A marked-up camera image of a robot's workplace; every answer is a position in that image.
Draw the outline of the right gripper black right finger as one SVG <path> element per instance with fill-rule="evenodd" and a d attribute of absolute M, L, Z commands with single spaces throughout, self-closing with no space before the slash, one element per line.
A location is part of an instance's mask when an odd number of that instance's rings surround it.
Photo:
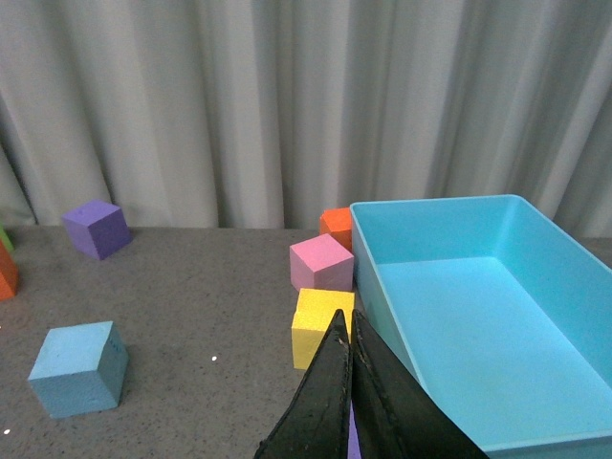
<path fill-rule="evenodd" d="M 352 402 L 363 458 L 485 458 L 360 311 L 352 315 Z"/>

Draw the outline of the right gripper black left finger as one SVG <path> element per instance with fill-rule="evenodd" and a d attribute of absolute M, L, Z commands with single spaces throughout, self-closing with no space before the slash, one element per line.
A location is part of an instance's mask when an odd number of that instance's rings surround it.
<path fill-rule="evenodd" d="M 353 353 L 345 315 L 335 311 L 288 408 L 256 458 L 345 458 Z"/>

